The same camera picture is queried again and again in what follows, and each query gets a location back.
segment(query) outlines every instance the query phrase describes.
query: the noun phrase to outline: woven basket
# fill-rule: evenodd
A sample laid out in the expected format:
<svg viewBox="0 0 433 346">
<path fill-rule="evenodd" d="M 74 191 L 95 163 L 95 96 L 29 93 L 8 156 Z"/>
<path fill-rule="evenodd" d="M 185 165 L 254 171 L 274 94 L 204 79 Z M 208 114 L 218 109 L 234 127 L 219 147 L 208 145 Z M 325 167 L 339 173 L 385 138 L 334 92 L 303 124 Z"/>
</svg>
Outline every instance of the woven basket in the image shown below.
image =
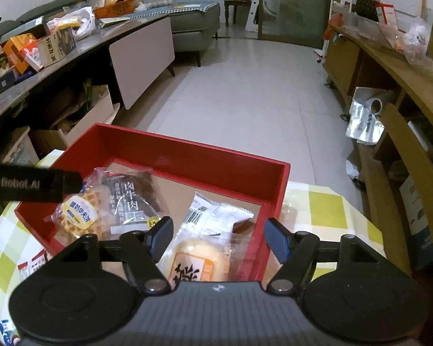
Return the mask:
<svg viewBox="0 0 433 346">
<path fill-rule="evenodd" d="M 95 9 L 95 17 L 97 19 L 101 18 L 115 18 L 124 16 L 125 14 L 131 14 L 135 11 L 135 0 L 121 1 L 115 3 L 114 5 L 109 5 L 105 7 L 99 7 Z"/>
</svg>

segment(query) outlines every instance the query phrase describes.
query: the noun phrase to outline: yellow and white tablecloth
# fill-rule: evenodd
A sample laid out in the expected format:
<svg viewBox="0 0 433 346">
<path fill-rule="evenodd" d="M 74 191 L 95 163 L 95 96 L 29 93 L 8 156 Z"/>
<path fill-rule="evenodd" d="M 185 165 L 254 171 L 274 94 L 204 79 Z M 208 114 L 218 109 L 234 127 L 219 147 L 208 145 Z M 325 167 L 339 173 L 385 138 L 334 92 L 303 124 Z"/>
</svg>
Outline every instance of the yellow and white tablecloth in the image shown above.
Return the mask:
<svg viewBox="0 0 433 346">
<path fill-rule="evenodd" d="M 54 150 L 38 166 L 51 166 L 62 152 Z M 43 249 L 16 217 L 14 211 L 18 204 L 9 203 L 0 216 L 0 320 L 10 319 L 8 299 L 20 283 L 17 265 L 30 261 Z M 291 232 L 311 232 L 326 241 L 338 242 L 343 234 L 354 234 L 384 255 L 381 232 L 345 198 L 328 187 L 289 181 L 280 221 Z M 334 270 L 336 266 L 336 263 L 318 264 L 315 277 Z M 264 284 L 279 267 L 271 253 Z"/>
</svg>

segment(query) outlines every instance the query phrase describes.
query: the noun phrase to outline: frosted glass panel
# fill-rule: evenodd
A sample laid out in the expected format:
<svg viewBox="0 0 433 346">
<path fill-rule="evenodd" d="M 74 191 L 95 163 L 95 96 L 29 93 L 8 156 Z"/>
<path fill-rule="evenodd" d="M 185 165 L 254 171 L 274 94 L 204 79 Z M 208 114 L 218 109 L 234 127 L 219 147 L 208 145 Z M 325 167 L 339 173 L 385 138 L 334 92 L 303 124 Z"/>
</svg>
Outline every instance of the frosted glass panel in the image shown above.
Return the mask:
<svg viewBox="0 0 433 346">
<path fill-rule="evenodd" d="M 263 0 L 262 38 L 322 48 L 329 6 L 330 0 Z"/>
</svg>

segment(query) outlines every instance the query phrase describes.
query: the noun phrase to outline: orange label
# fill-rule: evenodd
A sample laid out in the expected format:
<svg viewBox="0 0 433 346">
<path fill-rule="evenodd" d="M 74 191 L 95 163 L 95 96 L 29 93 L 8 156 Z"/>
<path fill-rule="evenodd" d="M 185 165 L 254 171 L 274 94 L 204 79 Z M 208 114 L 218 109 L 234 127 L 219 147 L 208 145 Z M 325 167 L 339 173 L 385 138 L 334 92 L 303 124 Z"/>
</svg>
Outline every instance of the orange label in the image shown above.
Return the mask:
<svg viewBox="0 0 433 346">
<path fill-rule="evenodd" d="M 174 286 L 180 281 L 212 281 L 214 264 L 200 256 L 177 252 L 169 281 Z"/>
</svg>

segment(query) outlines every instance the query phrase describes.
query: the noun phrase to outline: barcode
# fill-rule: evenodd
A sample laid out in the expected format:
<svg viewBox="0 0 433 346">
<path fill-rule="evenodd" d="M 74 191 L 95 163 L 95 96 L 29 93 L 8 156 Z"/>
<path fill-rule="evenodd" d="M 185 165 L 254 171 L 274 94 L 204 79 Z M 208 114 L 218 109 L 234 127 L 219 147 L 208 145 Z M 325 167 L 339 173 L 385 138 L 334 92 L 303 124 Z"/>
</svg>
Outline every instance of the barcode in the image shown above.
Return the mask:
<svg viewBox="0 0 433 346">
<path fill-rule="evenodd" d="M 202 217 L 202 212 L 198 209 L 190 209 L 185 218 L 185 224 L 188 222 L 192 222 L 193 224 L 197 224 L 199 219 Z"/>
</svg>

